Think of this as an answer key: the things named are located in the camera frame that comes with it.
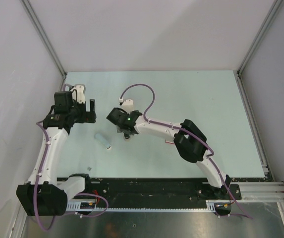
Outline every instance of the wall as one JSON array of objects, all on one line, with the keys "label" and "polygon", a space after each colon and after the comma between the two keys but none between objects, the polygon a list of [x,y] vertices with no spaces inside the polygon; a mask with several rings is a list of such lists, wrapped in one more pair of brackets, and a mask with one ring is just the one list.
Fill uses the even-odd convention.
[{"label": "wall", "polygon": [[277,180],[284,181],[284,6],[243,73]]},{"label": "wall", "polygon": [[0,0],[0,237],[30,175],[61,75],[18,0]]},{"label": "wall", "polygon": [[238,69],[274,0],[31,0],[66,71]]}]

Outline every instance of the white table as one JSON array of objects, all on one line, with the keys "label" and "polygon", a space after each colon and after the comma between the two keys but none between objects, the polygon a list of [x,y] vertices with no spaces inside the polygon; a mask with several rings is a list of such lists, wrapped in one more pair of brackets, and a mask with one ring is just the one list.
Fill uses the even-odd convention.
[{"label": "white table", "polygon": [[[58,176],[88,173],[96,178],[201,178],[195,164],[183,160],[174,145],[161,138],[135,135],[124,141],[106,116],[118,107],[123,90],[135,83],[150,85],[156,100],[148,116],[192,120],[214,149],[214,159],[230,177],[263,177],[260,158],[232,71],[70,72],[66,83],[85,84],[86,100],[96,100],[97,122],[75,124],[63,149]],[[149,89],[135,87],[125,98],[143,112],[152,99]],[[94,135],[108,139],[108,151]]]}]

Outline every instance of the gray wall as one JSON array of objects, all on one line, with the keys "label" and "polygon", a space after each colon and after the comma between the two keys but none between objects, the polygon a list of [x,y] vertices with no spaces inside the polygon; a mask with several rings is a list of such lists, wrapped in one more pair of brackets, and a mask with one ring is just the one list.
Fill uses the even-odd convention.
[{"label": "gray wall", "polygon": [[18,202],[15,191],[33,170],[61,75],[18,0],[0,0],[0,237]]},{"label": "gray wall", "polygon": [[243,73],[268,160],[284,181],[284,5]]}]

